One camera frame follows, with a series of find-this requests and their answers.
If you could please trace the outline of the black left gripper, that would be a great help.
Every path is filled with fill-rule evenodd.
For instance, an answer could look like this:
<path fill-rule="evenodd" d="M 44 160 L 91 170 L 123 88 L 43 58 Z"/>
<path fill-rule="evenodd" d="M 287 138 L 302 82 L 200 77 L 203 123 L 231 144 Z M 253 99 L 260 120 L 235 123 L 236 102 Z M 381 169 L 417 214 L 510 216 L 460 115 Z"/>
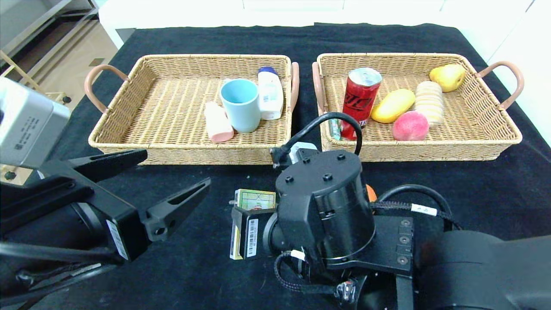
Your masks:
<path fill-rule="evenodd" d="M 1 184 L 1 234 L 29 227 L 57 210 L 73 207 L 92 236 L 112 239 L 117 253 L 84 251 L 45 245 L 4 242 L 2 255 L 60 262 L 121 263 L 144 253 L 149 241 L 165 241 L 203 202 L 212 184 L 205 178 L 146 209 L 144 224 L 138 210 L 98 185 L 145 161 L 145 149 L 125 150 L 67 161 L 48 161 L 50 175 L 28 186 Z"/>

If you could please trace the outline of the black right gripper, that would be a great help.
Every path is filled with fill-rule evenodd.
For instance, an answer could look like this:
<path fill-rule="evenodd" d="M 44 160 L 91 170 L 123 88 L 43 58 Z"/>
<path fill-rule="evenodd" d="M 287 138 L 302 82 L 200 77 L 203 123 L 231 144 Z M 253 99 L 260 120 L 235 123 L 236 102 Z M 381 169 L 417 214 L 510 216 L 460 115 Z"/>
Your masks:
<path fill-rule="evenodd" d="M 270 234 L 277 210 L 243 210 L 232 208 L 232 232 L 240 232 L 239 253 L 244 260 L 256 260 L 273 255 Z"/>

